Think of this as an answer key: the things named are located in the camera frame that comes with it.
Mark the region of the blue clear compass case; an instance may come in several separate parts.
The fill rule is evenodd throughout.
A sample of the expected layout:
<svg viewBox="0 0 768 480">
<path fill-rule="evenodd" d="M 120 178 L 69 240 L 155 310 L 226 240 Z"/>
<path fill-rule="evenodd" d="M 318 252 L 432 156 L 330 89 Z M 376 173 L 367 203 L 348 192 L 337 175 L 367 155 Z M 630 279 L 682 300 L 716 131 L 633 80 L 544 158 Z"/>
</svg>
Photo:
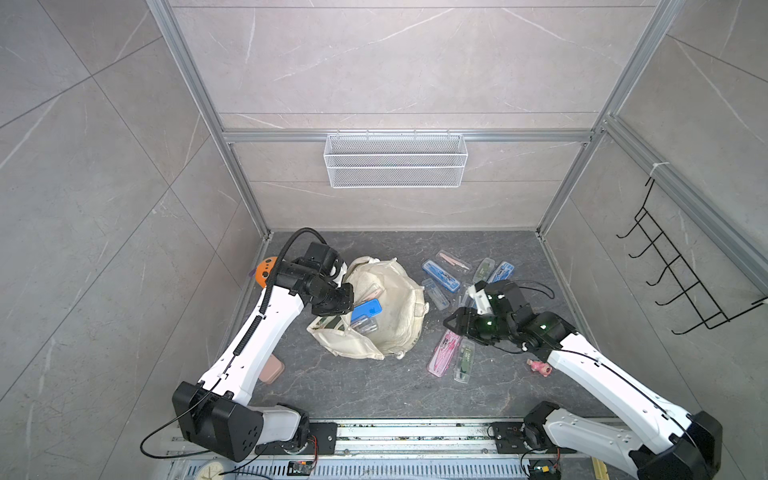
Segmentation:
<svg viewBox="0 0 768 480">
<path fill-rule="evenodd" d="M 515 267 L 511 263 L 507 261 L 503 261 L 496 267 L 493 273 L 489 276 L 487 282 L 491 284 L 491 283 L 495 283 L 502 280 L 508 280 L 513 275 L 514 270 L 515 270 Z"/>
</svg>

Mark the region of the clear grey compass case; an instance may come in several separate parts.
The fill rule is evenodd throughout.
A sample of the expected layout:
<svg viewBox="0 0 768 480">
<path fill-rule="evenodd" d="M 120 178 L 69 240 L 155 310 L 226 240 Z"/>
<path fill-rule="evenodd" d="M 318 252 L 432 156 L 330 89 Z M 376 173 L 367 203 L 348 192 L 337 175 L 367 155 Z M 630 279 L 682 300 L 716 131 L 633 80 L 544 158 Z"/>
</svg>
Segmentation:
<svg viewBox="0 0 768 480">
<path fill-rule="evenodd" d="M 472 306 L 472 304 L 473 304 L 473 300 L 472 300 L 471 294 L 469 293 L 469 288 L 466 288 L 462 293 L 462 295 L 460 296 L 459 302 L 457 303 L 457 305 L 459 308 L 464 308 L 464 307 L 469 308 Z"/>
</svg>

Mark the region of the clear green compass case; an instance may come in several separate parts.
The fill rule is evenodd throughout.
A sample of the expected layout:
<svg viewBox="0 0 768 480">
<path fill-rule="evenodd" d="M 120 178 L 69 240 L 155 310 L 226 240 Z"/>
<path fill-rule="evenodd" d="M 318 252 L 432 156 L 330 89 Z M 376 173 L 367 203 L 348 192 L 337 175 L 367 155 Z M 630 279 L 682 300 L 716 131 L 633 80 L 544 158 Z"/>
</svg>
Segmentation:
<svg viewBox="0 0 768 480">
<path fill-rule="evenodd" d="M 463 338 L 454 365 L 454 380 L 468 384 L 475 358 L 475 343 L 469 338 Z"/>
</svg>

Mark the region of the clear green stationery case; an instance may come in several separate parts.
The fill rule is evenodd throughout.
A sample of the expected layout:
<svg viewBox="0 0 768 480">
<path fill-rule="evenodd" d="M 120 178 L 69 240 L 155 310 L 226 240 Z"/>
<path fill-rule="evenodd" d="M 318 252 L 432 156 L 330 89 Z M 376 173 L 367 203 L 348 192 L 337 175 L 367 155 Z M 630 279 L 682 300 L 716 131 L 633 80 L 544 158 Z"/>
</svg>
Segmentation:
<svg viewBox="0 0 768 480">
<path fill-rule="evenodd" d="M 496 261 L 494 259 L 489 257 L 483 258 L 472 277 L 472 283 L 475 284 L 481 281 L 487 282 L 494 272 L 495 267 Z"/>
</svg>

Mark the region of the pink clear stationery case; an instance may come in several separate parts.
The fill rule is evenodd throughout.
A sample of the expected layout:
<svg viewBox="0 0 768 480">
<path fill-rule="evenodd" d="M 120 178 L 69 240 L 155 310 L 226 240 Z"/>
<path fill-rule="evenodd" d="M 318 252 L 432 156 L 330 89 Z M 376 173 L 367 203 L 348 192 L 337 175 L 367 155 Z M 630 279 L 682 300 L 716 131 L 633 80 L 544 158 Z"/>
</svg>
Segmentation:
<svg viewBox="0 0 768 480">
<path fill-rule="evenodd" d="M 427 372 L 437 378 L 442 378 L 451 366 L 454 356 L 460 348 L 461 340 L 461 336 L 451 330 L 445 330 L 427 364 Z"/>
</svg>

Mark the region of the cream canvas tote bag leaves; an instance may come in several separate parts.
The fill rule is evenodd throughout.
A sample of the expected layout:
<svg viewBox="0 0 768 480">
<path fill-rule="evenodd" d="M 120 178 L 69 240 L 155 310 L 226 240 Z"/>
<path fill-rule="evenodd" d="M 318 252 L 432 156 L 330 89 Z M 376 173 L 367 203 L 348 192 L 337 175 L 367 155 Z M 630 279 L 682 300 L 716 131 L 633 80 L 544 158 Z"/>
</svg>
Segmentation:
<svg viewBox="0 0 768 480">
<path fill-rule="evenodd" d="M 407 274 L 397 260 L 363 256 L 355 259 L 344 281 L 353 286 L 355 307 L 376 300 L 381 312 L 364 314 L 363 327 L 355 328 L 350 313 L 317 317 L 306 331 L 335 356 L 382 360 L 402 358 L 419 340 L 429 311 L 424 288 Z"/>
</svg>

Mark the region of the clear plastic ruler case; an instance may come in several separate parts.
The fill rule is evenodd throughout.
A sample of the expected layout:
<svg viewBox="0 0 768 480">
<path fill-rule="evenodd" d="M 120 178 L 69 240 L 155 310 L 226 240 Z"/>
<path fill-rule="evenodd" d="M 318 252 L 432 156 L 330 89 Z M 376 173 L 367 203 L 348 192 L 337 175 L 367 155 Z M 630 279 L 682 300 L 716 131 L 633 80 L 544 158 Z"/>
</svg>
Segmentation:
<svg viewBox="0 0 768 480">
<path fill-rule="evenodd" d="M 432 279 L 426 278 L 421 282 L 426 295 L 429 297 L 431 304 L 438 310 L 447 310 L 451 304 L 445 294 L 442 292 L 441 287 Z"/>
</svg>

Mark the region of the clear case pink compass set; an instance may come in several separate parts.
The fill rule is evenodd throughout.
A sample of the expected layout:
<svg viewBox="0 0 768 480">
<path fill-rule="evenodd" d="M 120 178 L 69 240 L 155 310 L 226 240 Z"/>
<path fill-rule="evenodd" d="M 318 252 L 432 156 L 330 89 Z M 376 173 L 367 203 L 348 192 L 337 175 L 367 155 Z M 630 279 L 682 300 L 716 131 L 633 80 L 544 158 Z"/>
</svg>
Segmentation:
<svg viewBox="0 0 768 480">
<path fill-rule="evenodd" d="M 439 250 L 436 258 L 457 272 L 467 273 L 472 270 L 472 265 L 445 250 Z"/>
</svg>

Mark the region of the blue clear pencil case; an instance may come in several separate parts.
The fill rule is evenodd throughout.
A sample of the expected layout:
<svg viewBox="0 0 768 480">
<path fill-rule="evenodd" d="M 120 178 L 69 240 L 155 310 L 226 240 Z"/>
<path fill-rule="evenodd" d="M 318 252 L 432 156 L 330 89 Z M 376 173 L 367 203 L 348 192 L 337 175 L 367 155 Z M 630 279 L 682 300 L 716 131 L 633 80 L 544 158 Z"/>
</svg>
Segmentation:
<svg viewBox="0 0 768 480">
<path fill-rule="evenodd" d="M 461 282 L 435 261 L 425 261 L 422 264 L 422 270 L 447 291 L 451 293 L 459 291 Z"/>
</svg>

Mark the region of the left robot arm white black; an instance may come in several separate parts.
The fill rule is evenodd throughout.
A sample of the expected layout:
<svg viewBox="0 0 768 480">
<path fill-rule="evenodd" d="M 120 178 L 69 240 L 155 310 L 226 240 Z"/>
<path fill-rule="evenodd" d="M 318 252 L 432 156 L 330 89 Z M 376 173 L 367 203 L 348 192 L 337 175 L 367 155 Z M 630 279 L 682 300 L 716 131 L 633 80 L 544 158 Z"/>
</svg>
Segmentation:
<svg viewBox="0 0 768 480">
<path fill-rule="evenodd" d="M 254 310 L 219 359 L 196 383 L 182 382 L 172 395 L 170 425 L 199 453 L 244 460 L 256 447 L 278 444 L 301 451 L 310 440 L 306 413 L 286 405 L 252 407 L 259 377 L 283 334 L 305 308 L 328 317 L 352 311 L 354 291 L 347 265 L 315 229 L 295 231 L 254 277 L 262 291 Z"/>
</svg>

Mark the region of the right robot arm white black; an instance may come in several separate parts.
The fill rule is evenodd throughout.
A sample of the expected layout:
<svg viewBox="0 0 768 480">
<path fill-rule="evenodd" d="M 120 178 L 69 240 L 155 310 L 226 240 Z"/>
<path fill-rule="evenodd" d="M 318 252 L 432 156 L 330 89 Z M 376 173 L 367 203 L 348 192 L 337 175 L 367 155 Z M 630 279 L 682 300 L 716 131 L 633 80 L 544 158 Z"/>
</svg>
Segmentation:
<svg viewBox="0 0 768 480">
<path fill-rule="evenodd" d="M 559 315 L 537 313 L 510 280 L 481 281 L 471 307 L 444 319 L 453 333 L 479 345 L 502 341 L 567 375 L 624 423 L 612 427 L 543 401 L 523 419 L 530 452 L 570 449 L 635 479 L 712 479 L 722 463 L 723 427 L 705 411 L 692 414 L 663 398 L 599 352 Z"/>
</svg>

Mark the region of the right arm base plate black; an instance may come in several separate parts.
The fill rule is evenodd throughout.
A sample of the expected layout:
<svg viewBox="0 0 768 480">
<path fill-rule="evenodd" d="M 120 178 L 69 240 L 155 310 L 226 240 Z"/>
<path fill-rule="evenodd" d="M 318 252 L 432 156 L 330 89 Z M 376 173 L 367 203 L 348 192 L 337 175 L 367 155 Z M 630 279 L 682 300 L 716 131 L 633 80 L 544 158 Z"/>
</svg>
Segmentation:
<svg viewBox="0 0 768 480">
<path fill-rule="evenodd" d="M 534 447 L 527 439 L 522 421 L 491 422 L 486 429 L 487 436 L 492 440 L 498 454 L 552 453 L 551 448 Z"/>
</svg>

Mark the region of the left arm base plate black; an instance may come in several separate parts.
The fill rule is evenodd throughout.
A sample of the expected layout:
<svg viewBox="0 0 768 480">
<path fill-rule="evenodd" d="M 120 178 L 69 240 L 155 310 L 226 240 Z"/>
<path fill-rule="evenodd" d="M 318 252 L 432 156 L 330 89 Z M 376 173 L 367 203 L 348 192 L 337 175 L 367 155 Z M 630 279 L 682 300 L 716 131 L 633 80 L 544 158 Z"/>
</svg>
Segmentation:
<svg viewBox="0 0 768 480">
<path fill-rule="evenodd" d="M 254 454 L 262 455 L 332 455 L 337 443 L 338 424 L 310 422 L 300 426 L 293 438 L 257 445 Z"/>
</svg>

